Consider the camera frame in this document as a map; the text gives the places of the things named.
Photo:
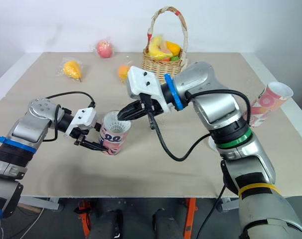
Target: cup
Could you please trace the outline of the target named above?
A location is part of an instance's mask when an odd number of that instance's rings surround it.
[[[102,120],[99,141],[101,145],[108,149],[108,151],[103,151],[107,155],[119,153],[131,127],[130,121],[118,120],[118,113],[119,111],[110,111]]]
[[[259,97],[251,104],[250,126],[260,126],[285,101],[293,96],[293,91],[280,82],[270,82]]]

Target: orange metal frame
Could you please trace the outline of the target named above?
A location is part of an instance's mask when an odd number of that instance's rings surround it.
[[[197,211],[196,198],[187,198],[186,205],[187,205],[187,214],[186,214],[183,237],[184,239],[191,239],[194,214],[195,211]]]
[[[86,210],[86,209],[91,209],[91,205],[89,202],[86,202],[85,200],[83,200],[82,204],[79,203],[79,210]],[[83,229],[85,238],[88,238],[89,233],[90,233],[90,227],[91,227],[89,212],[84,212],[84,213],[79,214],[78,218],[81,219],[82,229]]]

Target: apple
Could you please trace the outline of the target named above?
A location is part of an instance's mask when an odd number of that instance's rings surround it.
[[[102,58],[109,58],[112,56],[113,47],[112,47],[111,43],[108,41],[105,41],[105,40],[99,41],[96,46],[96,49],[97,49],[97,53]]]

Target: table edge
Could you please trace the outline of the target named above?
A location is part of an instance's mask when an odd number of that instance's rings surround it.
[[[25,53],[0,77],[0,101],[41,54],[42,52]]]
[[[269,82],[278,81],[273,74],[266,68],[262,61],[254,53],[241,53],[246,62],[255,72],[260,81],[266,86]],[[302,137],[302,110],[296,102],[290,98],[281,106],[284,114]]]

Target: table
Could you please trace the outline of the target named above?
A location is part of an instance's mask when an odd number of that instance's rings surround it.
[[[57,76],[64,57],[74,57],[84,64],[82,83]],[[117,67],[128,61],[139,66],[142,61],[140,53],[117,53],[112,58],[101,59],[93,53],[46,52],[26,54],[23,58],[0,79],[0,135],[6,135],[24,115],[30,100],[66,91],[91,94],[101,121],[108,111],[121,109],[132,101],[117,77]],[[274,80],[253,54],[189,53],[188,58],[190,63],[209,62],[222,84],[245,93],[250,100],[264,88],[256,74],[263,76],[264,83]],[[73,113],[89,103],[82,95],[63,96],[53,101]],[[238,102],[244,109],[244,103]],[[302,195],[302,112],[293,100],[282,109],[285,113],[279,109],[253,131],[276,169],[276,185],[281,193]],[[156,118],[169,149],[178,156],[207,133],[192,106]],[[47,138],[52,136],[50,130]],[[97,138],[97,132],[89,134],[89,139]],[[200,143],[187,160],[175,162],[161,148],[156,133],[149,129],[147,117],[132,122],[123,150],[117,156],[107,157],[75,146],[73,141],[60,132],[57,141],[40,146],[21,182],[24,196],[215,197],[223,186],[221,159],[206,141]],[[226,190],[224,196],[234,194]]]

